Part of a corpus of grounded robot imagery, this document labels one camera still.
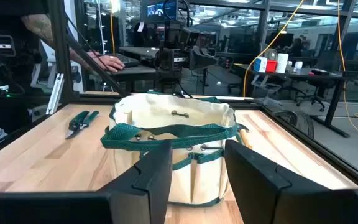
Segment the wooden-handled hand rake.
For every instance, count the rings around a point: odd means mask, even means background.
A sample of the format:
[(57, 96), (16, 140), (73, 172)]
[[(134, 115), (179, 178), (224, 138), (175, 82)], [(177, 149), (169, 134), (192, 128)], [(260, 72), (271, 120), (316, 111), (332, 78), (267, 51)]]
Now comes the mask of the wooden-handled hand rake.
[(239, 135), (241, 137), (242, 144), (244, 146), (248, 147), (249, 149), (253, 149), (253, 146), (251, 145), (251, 143), (249, 141), (250, 130), (243, 124), (238, 124), (237, 132), (239, 133)]

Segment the black operator desk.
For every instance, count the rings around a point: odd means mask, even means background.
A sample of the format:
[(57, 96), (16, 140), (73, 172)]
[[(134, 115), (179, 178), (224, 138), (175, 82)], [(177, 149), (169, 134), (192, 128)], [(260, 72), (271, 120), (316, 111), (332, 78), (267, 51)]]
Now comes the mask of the black operator desk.
[(152, 80), (154, 83), (157, 79), (157, 71), (151, 67), (139, 65), (137, 67), (125, 68), (116, 73), (106, 71), (106, 73), (117, 82), (124, 82), (126, 90), (135, 92), (135, 81), (137, 80)]

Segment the black vertical frame post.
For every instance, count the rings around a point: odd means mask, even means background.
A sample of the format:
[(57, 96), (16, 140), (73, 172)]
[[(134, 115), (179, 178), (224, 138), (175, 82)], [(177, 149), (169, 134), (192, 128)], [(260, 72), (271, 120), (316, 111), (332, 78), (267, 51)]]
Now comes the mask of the black vertical frame post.
[(64, 103), (74, 99), (73, 83), (71, 79), (70, 51), (67, 43), (67, 19), (63, 0), (47, 0), (49, 17), (52, 25), (52, 36), (57, 61), (57, 72), (65, 79), (62, 90)]

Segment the person's forearm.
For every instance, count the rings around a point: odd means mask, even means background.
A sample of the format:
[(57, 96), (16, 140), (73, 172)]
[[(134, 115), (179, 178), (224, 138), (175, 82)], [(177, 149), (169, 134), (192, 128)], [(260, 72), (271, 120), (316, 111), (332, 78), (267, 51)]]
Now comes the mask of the person's forearm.
[[(49, 47), (55, 48), (51, 21), (46, 14), (21, 16), (21, 21), (29, 31), (37, 35)], [(92, 71), (91, 67), (71, 47), (69, 48), (69, 53), (71, 60), (80, 64), (84, 69)]]

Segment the blue and white box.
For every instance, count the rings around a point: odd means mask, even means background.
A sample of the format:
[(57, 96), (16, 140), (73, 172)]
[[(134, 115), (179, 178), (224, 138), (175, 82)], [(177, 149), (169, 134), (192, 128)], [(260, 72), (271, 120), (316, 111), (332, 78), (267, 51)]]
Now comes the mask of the blue and white box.
[(267, 58), (266, 57), (257, 57), (254, 62), (254, 71), (255, 72), (265, 72), (267, 68)]

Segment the cream canvas green-trimmed garden bag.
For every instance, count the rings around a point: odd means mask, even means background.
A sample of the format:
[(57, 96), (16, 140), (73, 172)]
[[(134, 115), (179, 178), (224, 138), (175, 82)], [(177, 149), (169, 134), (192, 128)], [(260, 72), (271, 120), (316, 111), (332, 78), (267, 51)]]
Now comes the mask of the cream canvas green-trimmed garden bag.
[(124, 173), (164, 140), (172, 142), (169, 202), (192, 207), (219, 203), (231, 186), (224, 163), (227, 140), (241, 139), (235, 110), (217, 98), (139, 93), (118, 101), (101, 143), (112, 176)]

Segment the silver aluminium bracket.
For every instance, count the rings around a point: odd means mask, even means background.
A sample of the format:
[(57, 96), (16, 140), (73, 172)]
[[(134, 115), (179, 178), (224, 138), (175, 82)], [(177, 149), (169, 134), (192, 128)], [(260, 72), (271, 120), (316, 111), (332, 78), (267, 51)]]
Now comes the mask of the silver aluminium bracket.
[(52, 93), (50, 95), (49, 103), (46, 109), (46, 115), (53, 115), (56, 112), (61, 98), (64, 81), (64, 74), (58, 73), (55, 79)]

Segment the black caster wheel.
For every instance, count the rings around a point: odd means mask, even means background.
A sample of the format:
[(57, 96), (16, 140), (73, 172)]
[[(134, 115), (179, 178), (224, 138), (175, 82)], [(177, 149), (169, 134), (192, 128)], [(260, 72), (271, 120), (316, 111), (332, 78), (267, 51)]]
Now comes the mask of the black caster wheel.
[(282, 110), (273, 114), (295, 126), (298, 130), (314, 139), (314, 124), (311, 117), (302, 111)]

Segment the black office chair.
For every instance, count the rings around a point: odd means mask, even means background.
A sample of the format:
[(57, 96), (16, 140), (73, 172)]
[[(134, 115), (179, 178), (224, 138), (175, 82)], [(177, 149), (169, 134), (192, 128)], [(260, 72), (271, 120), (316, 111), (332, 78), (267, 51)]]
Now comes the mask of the black office chair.
[[(335, 55), (331, 56), (329, 54), (322, 55), (317, 61), (317, 64), (311, 68), (309, 75), (310, 76), (316, 76), (316, 77), (325, 77), (329, 76), (330, 72), (333, 69), (333, 65), (335, 64), (336, 59)], [(303, 102), (309, 101), (312, 105), (318, 102), (321, 105), (321, 108), (319, 109), (320, 112), (325, 111), (325, 105), (324, 102), (327, 102), (327, 100), (319, 95), (319, 91), (325, 89), (332, 89), (334, 88), (335, 81), (334, 80), (328, 80), (328, 79), (307, 79), (305, 82), (313, 87), (315, 87), (314, 92), (312, 95), (305, 95), (300, 97), (296, 100), (296, 105), (300, 106)]]

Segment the person's hand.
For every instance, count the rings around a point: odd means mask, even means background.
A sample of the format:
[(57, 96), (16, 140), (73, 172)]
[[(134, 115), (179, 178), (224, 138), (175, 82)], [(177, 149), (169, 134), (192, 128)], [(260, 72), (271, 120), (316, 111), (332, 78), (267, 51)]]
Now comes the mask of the person's hand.
[(125, 65), (115, 56), (101, 55), (98, 52), (88, 52), (88, 55), (104, 70), (116, 73), (125, 68)]

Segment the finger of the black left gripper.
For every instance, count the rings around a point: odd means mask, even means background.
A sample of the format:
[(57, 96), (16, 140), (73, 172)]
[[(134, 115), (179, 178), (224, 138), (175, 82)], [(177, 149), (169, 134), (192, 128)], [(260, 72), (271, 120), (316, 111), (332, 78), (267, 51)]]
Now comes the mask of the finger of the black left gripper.
[(206, 48), (194, 46), (190, 50), (190, 70), (216, 65), (217, 62), (217, 58), (211, 56)]

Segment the black diagonal frame brace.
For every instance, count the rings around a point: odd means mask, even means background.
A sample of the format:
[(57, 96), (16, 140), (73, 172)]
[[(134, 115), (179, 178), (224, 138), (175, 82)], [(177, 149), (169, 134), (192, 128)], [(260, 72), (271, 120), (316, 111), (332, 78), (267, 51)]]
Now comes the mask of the black diagonal frame brace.
[(110, 87), (113, 87), (122, 97), (131, 95), (122, 89), (118, 82), (111, 78), (105, 70), (100, 67), (81, 47), (81, 45), (70, 35), (66, 35), (68, 45), (94, 70)]

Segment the computer monitor showing video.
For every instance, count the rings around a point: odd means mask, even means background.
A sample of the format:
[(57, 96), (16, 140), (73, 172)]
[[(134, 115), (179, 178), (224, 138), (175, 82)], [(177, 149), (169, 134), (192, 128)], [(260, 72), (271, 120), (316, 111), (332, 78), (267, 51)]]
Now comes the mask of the computer monitor showing video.
[(176, 20), (178, 0), (141, 0), (140, 19), (144, 22)]

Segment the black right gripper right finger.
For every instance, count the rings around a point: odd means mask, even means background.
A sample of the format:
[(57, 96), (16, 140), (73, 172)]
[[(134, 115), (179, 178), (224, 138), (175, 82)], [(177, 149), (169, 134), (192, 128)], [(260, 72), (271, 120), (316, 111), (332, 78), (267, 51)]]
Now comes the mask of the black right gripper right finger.
[(244, 224), (358, 224), (358, 189), (331, 190), (233, 140), (224, 159)]

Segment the white cylindrical container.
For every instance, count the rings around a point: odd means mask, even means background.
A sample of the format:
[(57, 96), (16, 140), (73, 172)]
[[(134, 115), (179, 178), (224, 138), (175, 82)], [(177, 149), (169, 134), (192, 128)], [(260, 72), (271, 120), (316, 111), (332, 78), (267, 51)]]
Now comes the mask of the white cylindrical container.
[(277, 66), (276, 66), (276, 73), (285, 73), (288, 63), (288, 54), (279, 53), (277, 55)]

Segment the black office desk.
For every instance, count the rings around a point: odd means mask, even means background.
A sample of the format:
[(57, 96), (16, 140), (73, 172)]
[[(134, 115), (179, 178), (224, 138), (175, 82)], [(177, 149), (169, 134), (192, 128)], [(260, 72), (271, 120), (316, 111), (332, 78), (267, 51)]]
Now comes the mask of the black office desk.
[(301, 70), (295, 71), (295, 72), (286, 72), (286, 73), (262, 73), (262, 72), (255, 72), (252, 69), (249, 70), (248, 65), (242, 65), (242, 64), (235, 64), (234, 67), (238, 71), (242, 71), (242, 95), (246, 96), (248, 94), (248, 91), (250, 89), (250, 85), (253, 81), (257, 81), (259, 77), (263, 77), (262, 84), (265, 84), (269, 78), (272, 77), (279, 77), (282, 80), (287, 79), (300, 79), (300, 80), (313, 80), (313, 81), (330, 81), (334, 82), (334, 93), (331, 98), (331, 101), (329, 102), (329, 108), (326, 113), (326, 117), (324, 120), (318, 118), (317, 116), (313, 116), (312, 119), (317, 121), (318, 123), (322, 124), (326, 128), (334, 131), (335, 133), (339, 134), (340, 136), (344, 138), (349, 138), (350, 135), (344, 132), (343, 130), (333, 126), (332, 120), (334, 118), (334, 113), (336, 111), (337, 105), (340, 100), (340, 96), (346, 89), (345, 84), (347, 81), (358, 81), (358, 73), (357, 72), (339, 72), (339, 73), (333, 73), (333, 72), (326, 72), (323, 75), (317, 75), (313, 70), (316, 70), (315, 68), (302, 68)]

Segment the black computer keyboard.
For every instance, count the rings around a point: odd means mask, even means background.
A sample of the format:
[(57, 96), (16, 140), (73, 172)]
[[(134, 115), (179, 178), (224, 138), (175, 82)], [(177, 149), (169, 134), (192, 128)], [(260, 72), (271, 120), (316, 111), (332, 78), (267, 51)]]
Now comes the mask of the black computer keyboard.
[(137, 67), (140, 65), (140, 61), (123, 54), (113, 54), (113, 57), (118, 58), (126, 68)]

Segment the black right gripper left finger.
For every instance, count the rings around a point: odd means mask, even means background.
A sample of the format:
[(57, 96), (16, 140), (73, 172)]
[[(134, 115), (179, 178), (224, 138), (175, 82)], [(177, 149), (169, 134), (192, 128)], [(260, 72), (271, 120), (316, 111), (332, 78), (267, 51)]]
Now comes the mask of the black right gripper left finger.
[(171, 181), (165, 140), (97, 191), (0, 193), (0, 224), (164, 224)]

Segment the green-handled pruning shears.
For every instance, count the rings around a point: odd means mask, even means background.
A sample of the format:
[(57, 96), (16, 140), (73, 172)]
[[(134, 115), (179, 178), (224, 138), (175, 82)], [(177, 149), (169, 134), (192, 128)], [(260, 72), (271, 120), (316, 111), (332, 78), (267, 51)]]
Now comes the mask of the green-handled pruning shears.
[(90, 123), (99, 115), (99, 111), (82, 111), (77, 114), (68, 124), (65, 139), (75, 137), (83, 128), (90, 126)]

